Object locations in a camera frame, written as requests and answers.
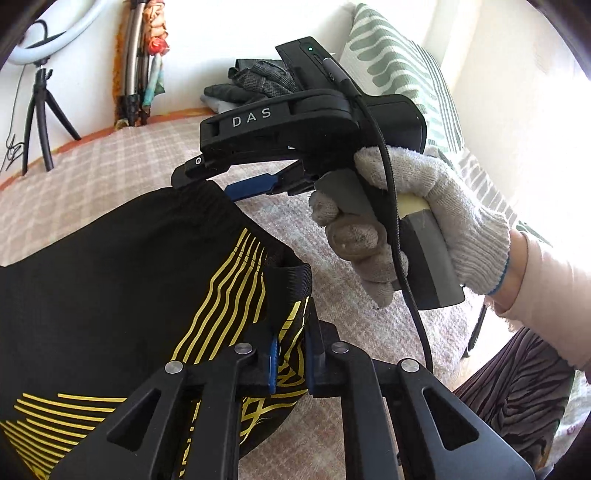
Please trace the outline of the pink sleeved right forearm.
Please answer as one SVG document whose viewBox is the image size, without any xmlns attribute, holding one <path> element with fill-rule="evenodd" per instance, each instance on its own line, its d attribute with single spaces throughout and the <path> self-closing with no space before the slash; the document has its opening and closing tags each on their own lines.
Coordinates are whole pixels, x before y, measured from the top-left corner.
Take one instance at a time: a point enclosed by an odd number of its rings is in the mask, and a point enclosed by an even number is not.
<svg viewBox="0 0 591 480">
<path fill-rule="evenodd" d="M 513 230 L 505 274 L 488 299 L 498 316 L 522 323 L 590 374 L 589 273 Z"/>
</svg>

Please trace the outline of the white gloved right hand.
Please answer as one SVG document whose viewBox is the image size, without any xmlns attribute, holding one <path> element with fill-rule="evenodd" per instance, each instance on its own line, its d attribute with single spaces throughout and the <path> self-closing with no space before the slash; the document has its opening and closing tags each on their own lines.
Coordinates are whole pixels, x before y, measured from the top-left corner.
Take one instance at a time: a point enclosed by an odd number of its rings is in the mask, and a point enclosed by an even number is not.
<svg viewBox="0 0 591 480">
<path fill-rule="evenodd" d="M 506 217 L 482 205 L 461 177 L 441 159 L 389 147 L 397 193 L 427 201 L 439 224 L 456 275 L 479 295 L 502 282 L 510 252 Z M 394 297 L 392 249 L 384 226 L 367 215 L 346 213 L 322 191 L 311 194 L 311 219 L 325 229 L 332 251 L 352 264 L 363 289 L 380 308 Z"/>
</svg>

